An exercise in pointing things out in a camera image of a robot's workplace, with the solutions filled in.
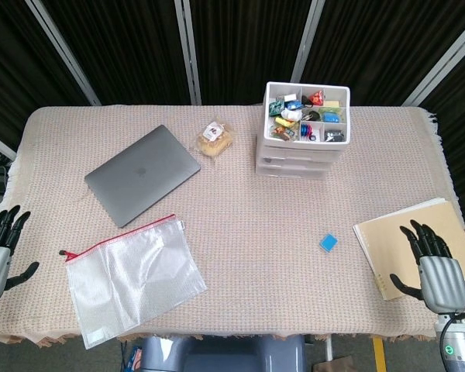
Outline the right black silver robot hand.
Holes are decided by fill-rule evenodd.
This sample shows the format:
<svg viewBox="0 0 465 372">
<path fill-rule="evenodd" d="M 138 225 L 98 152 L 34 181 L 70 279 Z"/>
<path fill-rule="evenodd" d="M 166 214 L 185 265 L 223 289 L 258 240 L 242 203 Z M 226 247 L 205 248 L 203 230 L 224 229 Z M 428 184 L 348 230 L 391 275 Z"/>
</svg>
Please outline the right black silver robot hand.
<svg viewBox="0 0 465 372">
<path fill-rule="evenodd" d="M 390 275 L 391 282 L 402 294 L 423 301 L 435 314 L 465 312 L 465 279 L 458 260 L 431 227 L 413 219 L 410 223 L 411 229 L 401 226 L 400 230 L 415 258 L 420 287 L 404 284 L 397 274 Z"/>
</svg>

